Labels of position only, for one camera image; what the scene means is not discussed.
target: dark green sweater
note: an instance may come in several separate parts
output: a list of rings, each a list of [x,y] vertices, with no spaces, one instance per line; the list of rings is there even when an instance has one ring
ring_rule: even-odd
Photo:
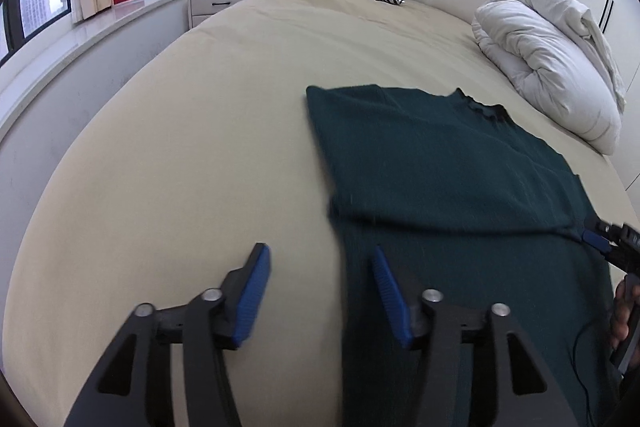
[[[579,242],[593,212],[561,155],[460,90],[433,96],[378,86],[306,90],[335,183],[330,219],[345,252],[344,427],[401,426],[418,353],[393,338],[370,270],[382,245],[425,287],[475,309],[507,303],[546,360],[580,425],[615,403],[607,365],[607,263]],[[462,413],[460,425],[466,425]]]

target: human hand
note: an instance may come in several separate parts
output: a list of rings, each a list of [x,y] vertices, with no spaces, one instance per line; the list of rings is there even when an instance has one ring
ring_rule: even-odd
[[[623,342],[629,334],[629,328],[626,325],[631,315],[631,308],[633,302],[625,301],[625,281],[622,280],[616,288],[616,300],[613,315],[611,315],[611,336],[610,343],[613,349],[616,349],[621,342]],[[633,288],[634,301],[638,302],[640,297],[640,285],[636,285]],[[629,369],[634,369],[640,365],[640,346],[636,346],[636,350],[629,362]]]

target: white wall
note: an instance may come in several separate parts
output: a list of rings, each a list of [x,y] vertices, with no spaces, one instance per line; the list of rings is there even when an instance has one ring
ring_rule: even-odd
[[[0,142],[0,335],[15,257],[54,169],[100,108],[186,30],[185,0],[123,26],[54,78]]]

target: cable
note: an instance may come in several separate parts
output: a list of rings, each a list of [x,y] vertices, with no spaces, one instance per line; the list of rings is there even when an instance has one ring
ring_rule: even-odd
[[[575,335],[574,346],[572,347],[572,350],[571,350],[571,367],[574,370],[575,378],[577,378],[578,383],[580,384],[580,386],[582,387],[582,390],[584,391],[584,397],[587,402],[587,407],[586,407],[587,420],[590,423],[591,427],[597,427],[597,425],[596,425],[596,422],[594,422],[593,414],[591,413],[591,399],[589,397],[589,390],[587,389],[587,386],[584,384],[584,382],[580,379],[580,375],[578,375],[578,368],[575,362],[576,352],[578,349],[578,341],[580,341],[580,337],[589,328],[591,328],[596,322],[602,319],[603,315],[610,315],[613,312],[614,308],[615,308],[615,305],[607,309],[605,314],[597,315],[596,317],[592,318],[589,322],[587,322],[582,328],[580,328],[580,331],[578,331],[578,334]]]

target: window sill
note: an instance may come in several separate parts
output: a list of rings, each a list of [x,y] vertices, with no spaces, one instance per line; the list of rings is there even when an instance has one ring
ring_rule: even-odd
[[[37,94],[76,58],[117,29],[171,1],[173,0],[131,0],[118,4],[73,26],[12,78],[2,78],[0,68],[0,141]],[[55,31],[54,26],[46,28],[41,34],[48,30]],[[6,68],[21,51],[2,67]]]

